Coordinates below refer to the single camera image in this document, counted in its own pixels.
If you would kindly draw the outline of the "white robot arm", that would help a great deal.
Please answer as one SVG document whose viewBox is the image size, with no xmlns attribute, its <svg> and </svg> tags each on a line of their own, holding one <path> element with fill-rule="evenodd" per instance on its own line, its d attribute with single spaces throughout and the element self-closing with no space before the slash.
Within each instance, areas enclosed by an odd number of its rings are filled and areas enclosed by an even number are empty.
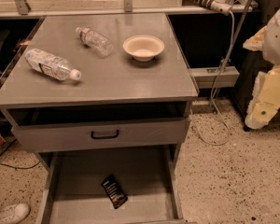
<svg viewBox="0 0 280 224">
<path fill-rule="evenodd" d="M 268 73 L 259 72 L 252 91 L 252 100 L 246 111 L 245 125 L 250 129 L 266 126 L 280 109 L 280 8 L 243 47 L 261 51 L 265 61 L 273 68 Z"/>
</svg>

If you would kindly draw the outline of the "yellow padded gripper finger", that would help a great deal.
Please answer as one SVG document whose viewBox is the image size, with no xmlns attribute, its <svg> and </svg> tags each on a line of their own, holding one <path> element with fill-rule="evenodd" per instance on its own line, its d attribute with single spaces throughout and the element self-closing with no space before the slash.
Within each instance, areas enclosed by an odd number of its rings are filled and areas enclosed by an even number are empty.
<svg viewBox="0 0 280 224">
<path fill-rule="evenodd" d="M 265 32 L 266 32 L 266 26 L 262 27 L 253 36 L 248 38 L 244 42 L 243 48 L 252 51 L 262 51 Z"/>
<path fill-rule="evenodd" d="M 245 125 L 250 129 L 266 126 L 280 109 L 280 66 L 268 73 L 259 72 L 246 111 Z"/>
</svg>

